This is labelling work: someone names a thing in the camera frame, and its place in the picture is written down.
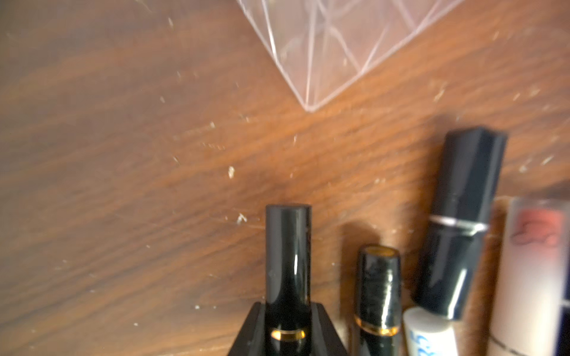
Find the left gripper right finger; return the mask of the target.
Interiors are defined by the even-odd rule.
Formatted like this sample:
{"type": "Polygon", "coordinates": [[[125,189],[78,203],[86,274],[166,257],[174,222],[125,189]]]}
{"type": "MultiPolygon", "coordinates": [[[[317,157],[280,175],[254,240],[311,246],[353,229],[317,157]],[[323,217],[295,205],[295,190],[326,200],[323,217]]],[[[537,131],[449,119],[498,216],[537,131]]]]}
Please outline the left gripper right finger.
{"type": "Polygon", "coordinates": [[[311,355],[316,356],[348,356],[332,320],[320,303],[311,303],[312,336],[311,355]]]}

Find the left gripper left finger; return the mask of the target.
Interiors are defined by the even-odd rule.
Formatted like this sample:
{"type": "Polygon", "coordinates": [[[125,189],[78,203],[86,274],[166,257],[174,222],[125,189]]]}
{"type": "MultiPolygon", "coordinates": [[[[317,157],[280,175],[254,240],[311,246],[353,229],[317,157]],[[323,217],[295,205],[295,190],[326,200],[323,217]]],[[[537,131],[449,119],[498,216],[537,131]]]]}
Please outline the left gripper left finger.
{"type": "Polygon", "coordinates": [[[228,356],[265,356],[265,311],[265,303],[252,305],[228,356]]]}

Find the pink lipstick tube upper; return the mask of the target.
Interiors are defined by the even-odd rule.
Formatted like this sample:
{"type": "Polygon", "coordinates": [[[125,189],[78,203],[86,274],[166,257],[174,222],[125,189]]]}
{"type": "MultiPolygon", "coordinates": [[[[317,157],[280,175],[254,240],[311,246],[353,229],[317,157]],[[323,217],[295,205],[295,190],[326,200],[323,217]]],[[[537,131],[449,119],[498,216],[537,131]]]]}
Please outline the pink lipstick tube upper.
{"type": "Polygon", "coordinates": [[[488,355],[554,355],[569,271],[569,202],[516,197],[506,217],[488,355]]]}

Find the white lipstick tube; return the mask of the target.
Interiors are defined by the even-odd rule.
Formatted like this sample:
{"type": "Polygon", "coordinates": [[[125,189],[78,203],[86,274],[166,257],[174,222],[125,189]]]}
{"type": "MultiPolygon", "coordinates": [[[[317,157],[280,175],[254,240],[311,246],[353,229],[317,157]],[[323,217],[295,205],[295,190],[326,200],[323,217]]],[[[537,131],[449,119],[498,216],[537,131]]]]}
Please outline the white lipstick tube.
{"type": "Polygon", "coordinates": [[[410,356],[458,356],[453,324],[421,307],[403,313],[410,356]]]}

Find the clear acrylic lipstick organizer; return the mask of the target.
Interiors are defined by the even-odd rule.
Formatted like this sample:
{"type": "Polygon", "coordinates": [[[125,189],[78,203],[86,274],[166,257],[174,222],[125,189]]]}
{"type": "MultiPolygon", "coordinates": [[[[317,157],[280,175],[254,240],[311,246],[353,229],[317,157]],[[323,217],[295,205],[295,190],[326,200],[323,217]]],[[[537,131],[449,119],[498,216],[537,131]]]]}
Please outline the clear acrylic lipstick organizer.
{"type": "Polygon", "coordinates": [[[315,112],[460,2],[239,0],[238,4],[301,106],[315,112]]]}

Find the black lipstick pair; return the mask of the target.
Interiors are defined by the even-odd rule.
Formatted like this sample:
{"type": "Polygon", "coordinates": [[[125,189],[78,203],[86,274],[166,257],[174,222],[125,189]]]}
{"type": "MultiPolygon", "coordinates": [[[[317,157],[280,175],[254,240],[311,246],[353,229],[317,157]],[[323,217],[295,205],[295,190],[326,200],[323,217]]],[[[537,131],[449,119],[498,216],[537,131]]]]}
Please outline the black lipstick pair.
{"type": "Polygon", "coordinates": [[[402,284],[398,250],[367,244],[359,249],[354,298],[353,355],[399,355],[402,284]]]}
{"type": "Polygon", "coordinates": [[[307,204],[266,207],[267,355],[309,355],[311,211],[307,204]]]}

